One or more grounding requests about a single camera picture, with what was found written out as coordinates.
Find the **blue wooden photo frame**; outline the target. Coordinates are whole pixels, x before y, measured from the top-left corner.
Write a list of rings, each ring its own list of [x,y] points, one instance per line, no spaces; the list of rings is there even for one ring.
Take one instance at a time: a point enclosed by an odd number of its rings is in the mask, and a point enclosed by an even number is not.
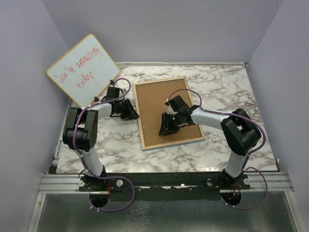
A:
[[[146,81],[134,84],[136,111],[139,114],[140,139],[143,150],[182,145],[205,140],[202,126],[181,128],[177,133],[160,136],[161,115],[167,111],[168,96],[178,89],[188,89],[186,77]]]

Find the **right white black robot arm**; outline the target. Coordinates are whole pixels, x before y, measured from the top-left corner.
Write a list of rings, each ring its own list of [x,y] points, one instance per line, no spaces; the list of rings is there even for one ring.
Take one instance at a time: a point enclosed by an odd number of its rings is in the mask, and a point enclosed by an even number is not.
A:
[[[162,113],[160,136],[175,134],[180,128],[192,125],[208,126],[224,133],[230,155],[223,171],[222,184],[227,189],[237,186],[249,153],[262,137],[258,126],[246,112],[243,109],[231,113],[215,112],[202,110],[198,105],[190,107],[179,95],[167,100],[165,105],[168,111]]]

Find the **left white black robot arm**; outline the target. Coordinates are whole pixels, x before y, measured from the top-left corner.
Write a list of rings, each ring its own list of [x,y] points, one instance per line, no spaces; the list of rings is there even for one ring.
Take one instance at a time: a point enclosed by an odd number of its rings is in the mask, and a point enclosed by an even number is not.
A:
[[[98,122],[105,117],[119,117],[122,120],[140,118],[129,99],[127,91],[108,87],[102,101],[86,108],[71,107],[66,117],[62,141],[80,158],[86,176],[91,177],[90,185],[100,191],[106,187],[106,171],[99,161],[95,144],[98,136]]]

